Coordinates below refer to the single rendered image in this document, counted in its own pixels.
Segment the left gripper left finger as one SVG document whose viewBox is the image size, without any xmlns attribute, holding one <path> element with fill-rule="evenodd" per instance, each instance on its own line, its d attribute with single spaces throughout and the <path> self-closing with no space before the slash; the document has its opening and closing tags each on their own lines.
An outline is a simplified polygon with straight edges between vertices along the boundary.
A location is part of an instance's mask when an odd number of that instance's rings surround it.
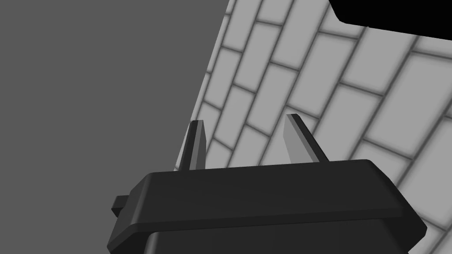
<svg viewBox="0 0 452 254">
<path fill-rule="evenodd" d="M 188 126 L 179 171 L 202 170 L 206 167 L 206 133 L 203 120 L 193 120 Z"/>
</svg>

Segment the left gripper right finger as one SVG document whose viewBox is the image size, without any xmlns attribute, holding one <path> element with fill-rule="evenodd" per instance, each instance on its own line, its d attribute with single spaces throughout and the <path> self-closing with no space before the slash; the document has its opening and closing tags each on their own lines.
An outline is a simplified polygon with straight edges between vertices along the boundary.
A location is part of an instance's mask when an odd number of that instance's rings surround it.
<svg viewBox="0 0 452 254">
<path fill-rule="evenodd" d="M 285 116 L 283 139 L 292 164 L 329 161 L 298 114 Z"/>
</svg>

